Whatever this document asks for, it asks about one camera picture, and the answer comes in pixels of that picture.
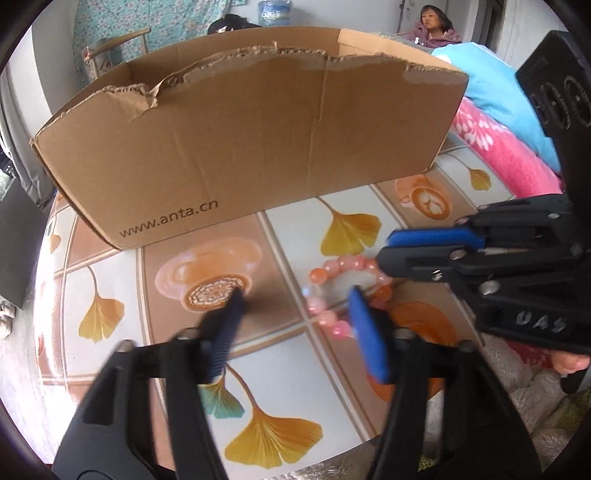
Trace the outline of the right hand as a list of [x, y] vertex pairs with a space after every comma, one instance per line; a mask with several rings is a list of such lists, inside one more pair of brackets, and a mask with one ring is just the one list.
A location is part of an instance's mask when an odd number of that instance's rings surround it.
[[551, 353], [553, 368], [560, 375], [570, 375], [585, 370], [590, 365], [590, 357], [569, 352], [553, 351]]

